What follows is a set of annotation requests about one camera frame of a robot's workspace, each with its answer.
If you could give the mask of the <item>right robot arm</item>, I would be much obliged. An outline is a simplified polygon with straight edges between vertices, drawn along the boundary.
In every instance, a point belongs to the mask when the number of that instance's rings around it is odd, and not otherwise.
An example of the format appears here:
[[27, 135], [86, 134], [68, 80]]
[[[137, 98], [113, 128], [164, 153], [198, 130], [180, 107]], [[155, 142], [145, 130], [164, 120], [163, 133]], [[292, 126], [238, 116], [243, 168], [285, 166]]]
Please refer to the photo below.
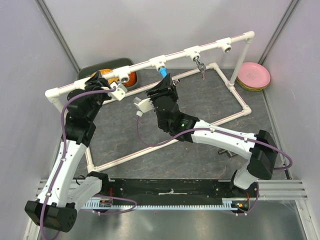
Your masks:
[[271, 180], [277, 159], [276, 144], [271, 134], [238, 132], [212, 125], [180, 111], [178, 92], [170, 74], [146, 91], [154, 108], [158, 128], [181, 142], [205, 144], [235, 153], [247, 160], [236, 170], [229, 191], [242, 196], [258, 180]]

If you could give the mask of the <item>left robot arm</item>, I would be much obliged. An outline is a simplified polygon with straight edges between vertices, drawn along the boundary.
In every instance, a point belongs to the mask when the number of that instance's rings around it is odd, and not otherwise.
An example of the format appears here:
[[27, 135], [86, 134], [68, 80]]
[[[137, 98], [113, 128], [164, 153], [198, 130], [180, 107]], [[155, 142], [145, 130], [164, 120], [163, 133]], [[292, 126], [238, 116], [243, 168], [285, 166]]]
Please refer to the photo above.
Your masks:
[[27, 201], [24, 210], [40, 227], [57, 232], [69, 232], [75, 224], [79, 210], [94, 195], [106, 196], [110, 185], [103, 174], [93, 172], [84, 182], [70, 191], [76, 168], [85, 154], [96, 126], [96, 118], [105, 100], [116, 87], [110, 86], [100, 72], [89, 78], [84, 88], [72, 90], [61, 111], [62, 142], [49, 178], [36, 200]]

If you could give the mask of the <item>blue plastic faucet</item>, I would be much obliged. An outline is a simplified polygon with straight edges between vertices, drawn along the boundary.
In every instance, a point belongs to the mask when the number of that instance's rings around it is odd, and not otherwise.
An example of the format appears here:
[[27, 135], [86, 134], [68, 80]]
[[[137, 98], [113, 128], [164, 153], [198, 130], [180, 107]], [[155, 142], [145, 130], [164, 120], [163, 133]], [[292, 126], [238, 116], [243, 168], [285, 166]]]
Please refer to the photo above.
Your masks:
[[[167, 76], [167, 74], [168, 74], [166, 67], [163, 67], [163, 66], [158, 69], [158, 72], [161, 74], [161, 76], [163, 78], [165, 78]], [[177, 84], [179, 84], [180, 82], [181, 82], [180, 79], [172, 80], [172, 83], [175, 86]]]

